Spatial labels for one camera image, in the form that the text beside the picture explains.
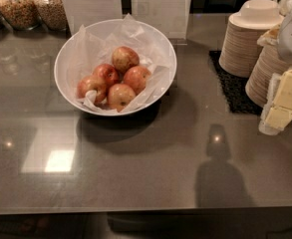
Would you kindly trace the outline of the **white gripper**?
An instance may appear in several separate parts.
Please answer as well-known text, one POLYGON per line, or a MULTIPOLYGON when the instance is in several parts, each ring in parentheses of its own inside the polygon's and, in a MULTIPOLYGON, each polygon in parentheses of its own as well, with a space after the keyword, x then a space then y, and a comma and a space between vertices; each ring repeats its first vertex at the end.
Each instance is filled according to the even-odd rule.
MULTIPOLYGON (((280 26, 277 51, 283 61, 292 65, 292 10, 280 26)), ((272 75, 267 90, 267 103, 263 106, 258 129, 266 135, 277 135, 291 120, 292 68, 283 75, 272 75)))

